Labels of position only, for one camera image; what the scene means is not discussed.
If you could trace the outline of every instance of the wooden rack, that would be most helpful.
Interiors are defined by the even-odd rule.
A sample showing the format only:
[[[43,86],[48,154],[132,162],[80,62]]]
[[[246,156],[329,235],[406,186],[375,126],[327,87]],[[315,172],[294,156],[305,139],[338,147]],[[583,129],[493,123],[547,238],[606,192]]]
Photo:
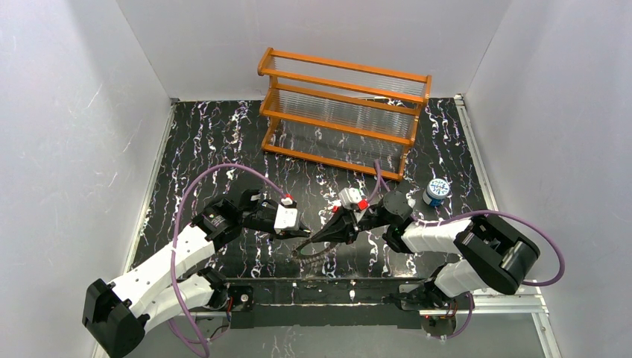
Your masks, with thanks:
[[[270,76],[260,114],[270,118],[262,149],[374,175],[372,166],[313,155],[280,145],[271,138],[281,121],[344,132],[401,146],[396,172],[382,176],[402,180],[406,155],[413,146],[421,110],[430,97],[432,77],[294,54],[268,48],[257,73]],[[397,99],[410,107],[360,99],[367,95]]]

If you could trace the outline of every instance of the blue and white container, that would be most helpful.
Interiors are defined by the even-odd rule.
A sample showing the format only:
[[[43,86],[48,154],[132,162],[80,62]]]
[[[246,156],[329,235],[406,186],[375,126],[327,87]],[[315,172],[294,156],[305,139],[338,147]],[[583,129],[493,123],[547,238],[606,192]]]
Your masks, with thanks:
[[[450,193],[450,184],[443,179],[432,179],[421,195],[423,202],[438,207]]]

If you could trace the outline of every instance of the orange wooden frame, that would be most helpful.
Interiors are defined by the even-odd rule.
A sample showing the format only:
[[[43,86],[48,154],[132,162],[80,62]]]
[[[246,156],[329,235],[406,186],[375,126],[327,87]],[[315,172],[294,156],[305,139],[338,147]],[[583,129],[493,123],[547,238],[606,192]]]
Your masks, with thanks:
[[[270,63],[272,62],[274,57],[286,58],[290,60],[302,61],[307,63],[314,63],[322,66],[330,66],[339,69],[347,69],[350,71],[364,72],[370,73],[373,75],[381,75],[391,78],[398,78],[413,82],[419,82],[425,85],[425,92],[422,96],[418,95],[409,95],[406,93],[399,93],[388,91],[385,89],[377,89],[372,87],[360,86],[357,84],[349,84],[340,81],[334,81],[325,78],[318,78],[308,75],[302,75],[299,73],[293,72],[285,72],[280,71],[278,69],[270,69],[268,68]],[[388,172],[382,171],[382,176],[391,180],[402,180],[404,178],[404,169],[406,164],[406,156],[412,146],[414,145],[415,136],[417,135],[417,125],[419,122],[419,115],[421,111],[428,104],[428,100],[430,98],[430,86],[432,82],[431,76],[422,76],[422,75],[414,75],[405,72],[394,71],[390,69],[382,69],[378,67],[372,66],[364,66],[358,65],[355,63],[348,63],[337,60],[329,60],[322,57],[308,56],[304,54],[294,54],[291,52],[285,51],[277,51],[273,48],[268,48],[262,59],[259,61],[259,66],[257,67],[257,73],[260,76],[267,75],[270,76],[270,87],[268,88],[268,93],[265,96],[265,100],[261,104],[261,108],[259,109],[259,113],[263,116],[267,116],[270,119],[270,126],[268,127],[268,131],[266,132],[263,142],[262,149],[265,151],[271,151],[278,154],[288,155],[290,157],[296,157],[304,160],[311,160],[318,163],[323,163],[330,166],[336,166],[339,168],[350,169],[356,172],[363,172],[371,175],[375,175],[375,169],[369,166],[360,166],[358,164],[347,163],[341,160],[336,160],[327,157],[321,157],[313,154],[304,153],[302,151],[295,151],[287,148],[282,148],[279,146],[275,146],[270,143],[270,139],[274,131],[277,129],[280,121],[291,121],[291,122],[299,122],[307,125],[314,125],[323,128],[329,128],[337,131],[341,131],[344,133],[355,134],[359,136],[367,136],[374,139],[384,140],[388,142],[393,142],[400,144],[402,146],[402,157],[399,162],[399,171]],[[374,101],[365,101],[359,98],[353,98],[345,95],[337,95],[334,93],[319,91],[315,89],[308,89],[298,86],[292,86],[289,84],[280,84],[278,79],[285,78],[294,81],[301,81],[310,84],[318,84],[321,86],[333,87],[338,89],[343,89],[347,91],[359,92],[364,94],[376,95],[386,98],[399,99],[401,101],[406,101],[414,104],[414,108],[407,107],[396,107],[388,104],[383,104]],[[361,128],[351,127],[348,125],[339,125],[336,123],[327,122],[320,119],[307,118],[303,116],[295,116],[289,113],[283,113],[279,108],[277,103],[278,100],[278,91],[289,91],[296,92],[302,95],[309,95],[319,98],[325,98],[332,101],[339,101],[348,104],[354,104],[358,106],[371,107],[377,110],[387,110],[397,113],[403,113],[411,116],[411,135],[409,138],[402,138],[398,136],[391,136],[389,134],[384,134],[375,131],[367,131]]]

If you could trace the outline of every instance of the black marble table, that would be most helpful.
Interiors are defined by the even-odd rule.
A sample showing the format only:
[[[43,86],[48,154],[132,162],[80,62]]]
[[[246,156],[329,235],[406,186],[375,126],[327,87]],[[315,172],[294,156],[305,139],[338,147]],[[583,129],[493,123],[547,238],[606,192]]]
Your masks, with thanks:
[[[359,187],[365,194],[373,189],[376,183],[374,176],[261,151],[268,119],[259,116],[260,104],[260,101],[176,104],[174,122],[133,267],[169,242],[174,229],[175,210],[188,183],[218,163],[242,163],[265,173],[297,200],[299,209],[303,211],[304,222],[313,231],[320,229],[329,219],[341,189],[347,186]],[[324,131],[319,128],[310,130],[312,142],[317,142],[319,136],[322,138]],[[327,133],[324,140],[335,143],[349,153],[347,158],[362,157],[361,147],[359,152],[356,151],[359,143],[349,144],[345,142],[344,135],[335,135],[340,134]],[[303,133],[303,136],[309,139],[310,134]],[[318,150],[319,146],[312,145],[312,148]],[[365,157],[371,153],[364,152]],[[381,158],[383,166],[389,166],[391,158],[388,153],[384,155],[386,157]],[[421,193],[425,185],[437,177],[446,178],[451,183],[452,193],[444,205],[435,210],[422,202]],[[231,188],[261,185],[258,179],[239,170],[218,172],[197,186],[195,197],[186,202],[183,220],[188,221],[214,195],[225,193]],[[397,183],[389,182],[389,185],[394,188]],[[417,200],[415,211],[425,219],[446,219],[485,208],[473,160],[452,99],[433,98],[422,112],[417,141],[408,155],[405,180],[399,184],[399,188]],[[273,190],[266,190],[267,195],[278,199]],[[441,253],[407,255],[392,252],[381,239],[383,232],[382,228],[361,233],[354,244],[338,246],[338,250],[324,263],[301,266],[289,260],[291,249],[301,239],[270,242],[266,234],[246,230],[242,238],[231,242],[209,262],[201,265],[213,265],[227,277],[235,278],[351,280],[374,277],[401,280],[427,277],[437,266],[450,260]]]

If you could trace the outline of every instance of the red button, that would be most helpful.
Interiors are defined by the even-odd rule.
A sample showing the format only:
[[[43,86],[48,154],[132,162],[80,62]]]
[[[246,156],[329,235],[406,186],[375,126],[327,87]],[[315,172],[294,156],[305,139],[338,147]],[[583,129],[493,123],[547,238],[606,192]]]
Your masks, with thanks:
[[[358,207],[360,207],[360,210],[364,210],[369,207],[369,203],[366,200],[362,200],[358,203]]]

